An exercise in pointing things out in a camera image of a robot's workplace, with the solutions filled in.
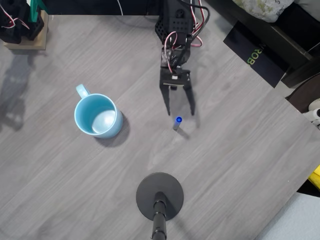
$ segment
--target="wooden block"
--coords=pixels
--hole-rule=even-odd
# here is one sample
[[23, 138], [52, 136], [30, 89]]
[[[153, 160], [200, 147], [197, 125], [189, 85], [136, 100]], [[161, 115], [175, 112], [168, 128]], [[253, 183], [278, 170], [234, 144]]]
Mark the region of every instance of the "wooden block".
[[3, 45], [8, 49], [21, 49], [21, 50], [45, 50], [48, 32], [48, 14], [42, 10], [41, 17], [44, 22], [44, 26], [38, 36], [33, 41], [28, 40], [25, 36], [22, 36], [20, 44], [7, 43]]

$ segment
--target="green component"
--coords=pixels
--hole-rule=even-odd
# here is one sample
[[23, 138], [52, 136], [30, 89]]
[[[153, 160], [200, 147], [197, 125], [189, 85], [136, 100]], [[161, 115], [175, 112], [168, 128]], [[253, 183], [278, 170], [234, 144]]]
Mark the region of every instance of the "green component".
[[30, 2], [30, 14], [29, 14], [29, 22], [30, 23], [35, 23], [37, 21], [38, 18], [38, 6], [45, 10], [46, 13], [48, 13], [48, 9], [46, 7], [46, 5], [41, 1], [41, 0], [31, 0]]

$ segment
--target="white bag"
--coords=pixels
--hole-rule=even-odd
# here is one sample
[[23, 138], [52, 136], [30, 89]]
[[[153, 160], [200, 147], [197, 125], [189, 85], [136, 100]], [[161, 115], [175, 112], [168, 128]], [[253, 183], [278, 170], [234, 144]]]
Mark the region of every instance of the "white bag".
[[280, 14], [290, 6], [294, 0], [233, 0], [240, 8], [250, 15], [268, 23], [277, 21]]

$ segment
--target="mug handle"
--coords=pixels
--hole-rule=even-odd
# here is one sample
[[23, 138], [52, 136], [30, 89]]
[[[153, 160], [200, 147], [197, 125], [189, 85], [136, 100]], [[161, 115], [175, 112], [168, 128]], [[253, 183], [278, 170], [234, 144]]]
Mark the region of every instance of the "mug handle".
[[75, 89], [82, 99], [90, 95], [90, 92], [86, 89], [86, 87], [83, 84], [76, 86]]

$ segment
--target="blue cap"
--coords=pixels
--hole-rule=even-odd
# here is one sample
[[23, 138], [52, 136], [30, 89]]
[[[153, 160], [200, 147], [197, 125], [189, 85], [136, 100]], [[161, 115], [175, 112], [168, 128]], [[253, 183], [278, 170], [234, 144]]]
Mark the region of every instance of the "blue cap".
[[175, 119], [175, 121], [177, 121], [178, 123], [181, 123], [181, 122], [182, 122], [182, 117], [177, 116], [176, 119]]

